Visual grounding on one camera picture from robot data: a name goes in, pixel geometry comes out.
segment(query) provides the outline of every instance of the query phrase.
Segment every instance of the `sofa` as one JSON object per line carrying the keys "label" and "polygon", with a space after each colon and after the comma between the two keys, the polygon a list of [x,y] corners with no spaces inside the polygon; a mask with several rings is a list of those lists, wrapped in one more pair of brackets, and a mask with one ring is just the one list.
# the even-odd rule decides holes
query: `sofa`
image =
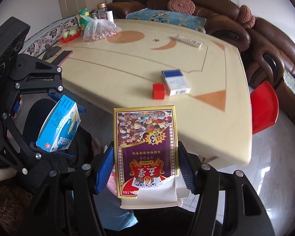
{"label": "sofa", "polygon": [[[107,4],[114,18],[124,19],[127,14],[144,8],[168,10],[169,0],[146,0],[145,4],[133,2],[112,2]],[[193,15],[206,18],[207,34],[233,44],[239,51],[245,51],[250,45],[250,37],[245,28],[238,23],[240,9],[229,0],[192,0],[196,6]]]}
{"label": "sofa", "polygon": [[269,81],[280,108],[295,124],[295,43],[263,18],[256,18],[247,32],[251,43],[241,57],[249,85],[256,88]]}

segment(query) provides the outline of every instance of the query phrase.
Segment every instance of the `table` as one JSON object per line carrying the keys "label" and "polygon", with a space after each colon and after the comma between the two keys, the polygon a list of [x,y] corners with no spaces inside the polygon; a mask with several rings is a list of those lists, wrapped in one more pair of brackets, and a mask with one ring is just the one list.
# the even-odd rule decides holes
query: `table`
{"label": "table", "polygon": [[[115,37],[83,42],[82,36],[57,45],[73,50],[63,62],[64,87],[94,105],[113,108],[175,105],[178,139],[187,151],[215,168],[247,165],[251,157],[251,106],[237,48],[180,26],[116,20]],[[182,35],[202,42],[200,49],[175,41]],[[188,95],[152,99],[161,71],[180,69]]]}

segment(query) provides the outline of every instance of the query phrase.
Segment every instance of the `gold lid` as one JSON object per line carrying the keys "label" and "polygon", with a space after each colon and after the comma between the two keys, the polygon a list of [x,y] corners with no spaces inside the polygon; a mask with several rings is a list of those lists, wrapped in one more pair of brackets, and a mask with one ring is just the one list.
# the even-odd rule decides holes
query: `gold lid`
{"label": "gold lid", "polygon": [[101,9],[101,8],[105,8],[105,7],[107,7],[106,3],[101,3],[101,4],[97,5],[97,9]]}

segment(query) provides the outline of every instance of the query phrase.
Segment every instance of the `plastic bag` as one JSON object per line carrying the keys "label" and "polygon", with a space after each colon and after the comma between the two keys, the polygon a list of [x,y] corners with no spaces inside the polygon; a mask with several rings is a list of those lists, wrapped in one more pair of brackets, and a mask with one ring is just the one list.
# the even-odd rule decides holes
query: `plastic bag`
{"label": "plastic bag", "polygon": [[116,35],[121,31],[115,23],[105,19],[93,19],[87,16],[82,16],[88,23],[85,26],[83,41],[96,41],[110,36]]}

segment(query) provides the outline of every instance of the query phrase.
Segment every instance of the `tile floor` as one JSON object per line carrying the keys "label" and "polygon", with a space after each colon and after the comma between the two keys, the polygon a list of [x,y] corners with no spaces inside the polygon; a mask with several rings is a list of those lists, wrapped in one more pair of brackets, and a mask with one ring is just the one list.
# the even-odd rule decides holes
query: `tile floor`
{"label": "tile floor", "polygon": [[[102,148],[109,145],[113,140],[112,115],[68,90],[64,90],[64,94],[86,108],[80,125],[99,139]],[[22,97],[24,104],[15,120],[21,131],[29,109],[41,98],[49,97],[47,94]],[[276,125],[253,136],[252,157],[247,167],[231,166],[222,171],[233,173],[236,169],[243,170],[258,191],[276,235],[283,235],[295,218],[295,126],[284,113],[280,112]],[[182,208],[194,212],[198,199],[198,195],[190,194],[183,199]],[[223,221],[224,199],[224,193],[220,192],[216,217],[220,222]]]}

